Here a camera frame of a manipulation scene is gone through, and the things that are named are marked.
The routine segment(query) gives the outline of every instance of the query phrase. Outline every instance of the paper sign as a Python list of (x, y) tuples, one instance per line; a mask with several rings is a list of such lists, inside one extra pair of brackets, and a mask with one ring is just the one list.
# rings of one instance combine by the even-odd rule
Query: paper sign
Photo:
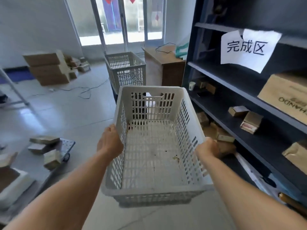
[(239, 31), (228, 32), (221, 38), (221, 64), (239, 64), (261, 73), (281, 36), (245, 29), (242, 39)]

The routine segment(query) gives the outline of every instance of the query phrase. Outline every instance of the wooden desk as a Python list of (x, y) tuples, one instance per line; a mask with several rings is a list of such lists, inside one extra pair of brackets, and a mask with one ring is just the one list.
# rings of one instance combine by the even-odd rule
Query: wooden desk
[(146, 85), (181, 86), (185, 60), (178, 59), (172, 52), (175, 46), (163, 46), (156, 51), (154, 47), (142, 48), (145, 52)]

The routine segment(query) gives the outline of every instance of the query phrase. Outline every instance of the forearm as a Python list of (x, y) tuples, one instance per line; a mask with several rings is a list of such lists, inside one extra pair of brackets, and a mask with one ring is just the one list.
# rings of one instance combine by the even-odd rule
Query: forearm
[(38, 196), (9, 229), (81, 229), (95, 201), (110, 160), (96, 154)]
[(239, 229), (307, 229), (298, 213), (245, 182), (218, 158), (200, 160)]

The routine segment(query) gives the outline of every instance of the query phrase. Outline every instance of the white cup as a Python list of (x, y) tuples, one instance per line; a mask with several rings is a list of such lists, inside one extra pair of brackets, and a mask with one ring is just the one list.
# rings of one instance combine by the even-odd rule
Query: white cup
[(195, 82), (191, 81), (191, 82), (189, 83), (189, 90), (193, 90), (195, 84), (196, 84)]

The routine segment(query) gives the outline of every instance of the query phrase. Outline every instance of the hand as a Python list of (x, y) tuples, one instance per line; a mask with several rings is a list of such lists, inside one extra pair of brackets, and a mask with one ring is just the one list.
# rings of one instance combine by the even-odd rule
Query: hand
[(216, 158), (219, 158), (220, 156), (220, 150), (217, 142), (210, 137), (206, 137), (205, 141), (196, 147), (194, 153), (200, 160), (205, 159), (208, 156), (213, 156)]
[(106, 155), (111, 162), (118, 157), (124, 148), (114, 124), (106, 127), (97, 144), (97, 153)]

